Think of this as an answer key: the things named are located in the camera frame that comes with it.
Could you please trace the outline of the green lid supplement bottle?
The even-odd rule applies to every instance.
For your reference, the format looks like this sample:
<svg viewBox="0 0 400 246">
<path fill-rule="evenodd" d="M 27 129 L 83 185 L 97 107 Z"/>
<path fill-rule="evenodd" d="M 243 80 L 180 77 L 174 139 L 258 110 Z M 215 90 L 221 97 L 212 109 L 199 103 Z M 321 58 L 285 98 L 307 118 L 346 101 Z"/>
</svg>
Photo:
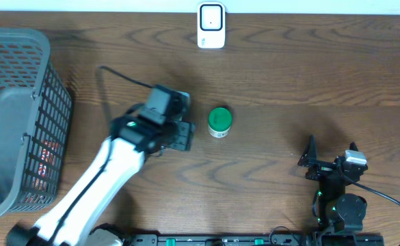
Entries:
<svg viewBox="0 0 400 246">
<path fill-rule="evenodd" d="M 232 114 L 224 107 L 214 108 L 208 118 L 209 133 L 215 138 L 227 136 L 232 126 Z"/>
</svg>

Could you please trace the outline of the orange snack bar packet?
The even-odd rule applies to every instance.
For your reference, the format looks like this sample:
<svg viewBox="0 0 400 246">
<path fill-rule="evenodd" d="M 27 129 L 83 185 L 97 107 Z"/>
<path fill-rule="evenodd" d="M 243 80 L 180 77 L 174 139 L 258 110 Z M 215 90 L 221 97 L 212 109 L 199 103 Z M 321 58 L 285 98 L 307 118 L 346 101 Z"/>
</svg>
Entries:
<svg viewBox="0 0 400 246">
<path fill-rule="evenodd" d="M 46 195 L 38 195 L 32 193 L 28 198 L 28 202 L 50 202 L 53 199 L 49 195 L 54 195 L 57 191 L 58 178 L 58 143 L 53 140 L 44 140 L 36 149 L 36 159 L 30 162 L 31 175 L 27 177 L 27 184 L 30 189 L 46 193 Z"/>
</svg>

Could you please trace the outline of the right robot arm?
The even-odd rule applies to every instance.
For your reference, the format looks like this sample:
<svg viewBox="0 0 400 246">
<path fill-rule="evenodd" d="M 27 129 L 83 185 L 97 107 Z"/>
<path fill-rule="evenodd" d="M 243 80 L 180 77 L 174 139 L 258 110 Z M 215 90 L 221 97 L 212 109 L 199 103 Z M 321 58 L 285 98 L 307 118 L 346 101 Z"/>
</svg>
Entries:
<svg viewBox="0 0 400 246">
<path fill-rule="evenodd" d="M 366 200 L 346 192 L 346 186 L 358 182 L 368 169 L 367 159 L 355 143 L 332 162 L 317 158 L 315 136 L 298 161 L 308 170 L 305 178 L 318 182 L 319 188 L 312 200 L 312 213 L 318 219 L 319 229 L 306 239 L 306 245 L 356 245 L 356 233 L 363 229 Z"/>
</svg>

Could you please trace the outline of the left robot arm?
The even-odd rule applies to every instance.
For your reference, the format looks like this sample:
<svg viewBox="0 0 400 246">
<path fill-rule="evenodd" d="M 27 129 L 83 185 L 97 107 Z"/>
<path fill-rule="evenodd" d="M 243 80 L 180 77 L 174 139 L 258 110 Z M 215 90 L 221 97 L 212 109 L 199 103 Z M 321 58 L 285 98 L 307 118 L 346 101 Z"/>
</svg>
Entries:
<svg viewBox="0 0 400 246">
<path fill-rule="evenodd" d="M 94 224 L 148 156 L 164 148 L 190 149 L 194 125 L 183 121 L 186 113 L 186 106 L 137 104 L 114 119 L 92 164 L 67 195 L 32 228 L 14 226 L 7 245 L 123 245 L 123 236 Z"/>
</svg>

